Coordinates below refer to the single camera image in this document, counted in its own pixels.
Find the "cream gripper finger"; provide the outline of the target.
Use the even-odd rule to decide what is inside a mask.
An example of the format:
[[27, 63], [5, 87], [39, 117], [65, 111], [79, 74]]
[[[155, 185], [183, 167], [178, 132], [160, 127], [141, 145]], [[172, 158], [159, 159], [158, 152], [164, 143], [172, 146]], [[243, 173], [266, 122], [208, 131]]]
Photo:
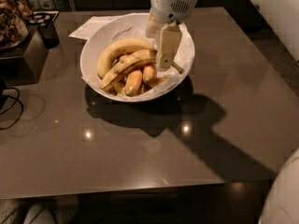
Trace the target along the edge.
[[182, 32], [176, 22], [166, 23], [156, 35], [156, 64], [159, 71], [168, 70], [177, 55]]
[[153, 15], [152, 12], [149, 13], [148, 25], [146, 28], [146, 37], [154, 38], [156, 33], [161, 30], [164, 25], [159, 22]]

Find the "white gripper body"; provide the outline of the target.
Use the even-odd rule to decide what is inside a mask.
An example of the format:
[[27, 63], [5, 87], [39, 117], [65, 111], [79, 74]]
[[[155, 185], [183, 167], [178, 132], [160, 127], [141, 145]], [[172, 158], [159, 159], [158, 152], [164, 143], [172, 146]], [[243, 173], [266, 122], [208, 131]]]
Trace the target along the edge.
[[195, 8], [197, 0], [150, 0], [150, 12], [160, 23], [185, 22]]

